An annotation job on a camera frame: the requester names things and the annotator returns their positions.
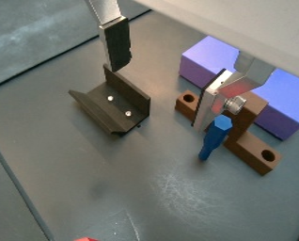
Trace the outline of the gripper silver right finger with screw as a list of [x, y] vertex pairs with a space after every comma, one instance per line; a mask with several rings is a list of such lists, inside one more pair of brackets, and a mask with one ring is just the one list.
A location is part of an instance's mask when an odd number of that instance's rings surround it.
[[200, 132], [224, 110], [238, 114], [246, 104], [242, 94], [260, 87], [275, 67], [246, 52], [235, 61], [235, 72], [222, 69], [202, 91], [196, 106], [194, 128]]

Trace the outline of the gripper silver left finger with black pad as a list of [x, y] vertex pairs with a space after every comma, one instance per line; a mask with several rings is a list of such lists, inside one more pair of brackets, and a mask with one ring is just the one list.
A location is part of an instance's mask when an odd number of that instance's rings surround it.
[[104, 45], [107, 64], [112, 72], [131, 61], [129, 21], [120, 13], [117, 0], [84, 0], [96, 19], [97, 32]]

